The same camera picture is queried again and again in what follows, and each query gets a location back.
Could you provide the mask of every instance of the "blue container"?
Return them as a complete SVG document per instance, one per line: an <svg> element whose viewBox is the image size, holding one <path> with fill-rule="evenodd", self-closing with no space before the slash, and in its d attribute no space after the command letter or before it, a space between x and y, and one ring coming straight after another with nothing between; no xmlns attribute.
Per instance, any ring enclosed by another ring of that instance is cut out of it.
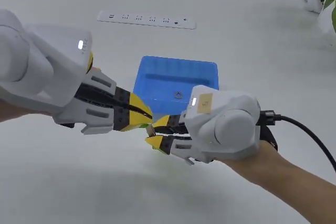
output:
<svg viewBox="0 0 336 224"><path fill-rule="evenodd" d="M151 108L156 121L164 115L181 114L196 85L219 88L216 63L144 56L133 93Z"/></svg>

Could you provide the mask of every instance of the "white table surface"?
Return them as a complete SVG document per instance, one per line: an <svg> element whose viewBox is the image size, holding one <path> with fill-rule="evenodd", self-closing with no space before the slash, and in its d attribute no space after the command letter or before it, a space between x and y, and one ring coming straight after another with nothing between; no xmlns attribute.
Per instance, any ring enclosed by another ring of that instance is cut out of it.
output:
<svg viewBox="0 0 336 224"><path fill-rule="evenodd" d="M214 61L221 87L255 94L310 127L336 155L336 55L299 0L0 0L23 23L93 33L95 65L132 90L144 55ZM102 9L192 17L196 30L99 23ZM280 153L333 183L304 132L273 127ZM221 164L190 167L153 151L145 132L83 136L46 116L0 125L3 224L307 223Z"/></svg>

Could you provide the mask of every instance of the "power strip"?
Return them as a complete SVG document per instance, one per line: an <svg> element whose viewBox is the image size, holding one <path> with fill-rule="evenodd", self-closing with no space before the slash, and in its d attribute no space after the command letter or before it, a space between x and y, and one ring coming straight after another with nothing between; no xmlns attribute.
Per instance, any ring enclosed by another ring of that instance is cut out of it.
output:
<svg viewBox="0 0 336 224"><path fill-rule="evenodd" d="M168 18L155 15L142 14L117 14L114 12L101 11L97 18L101 22L113 22L124 24L135 24L143 26L161 26L183 29L195 29L196 23L189 18Z"/></svg>

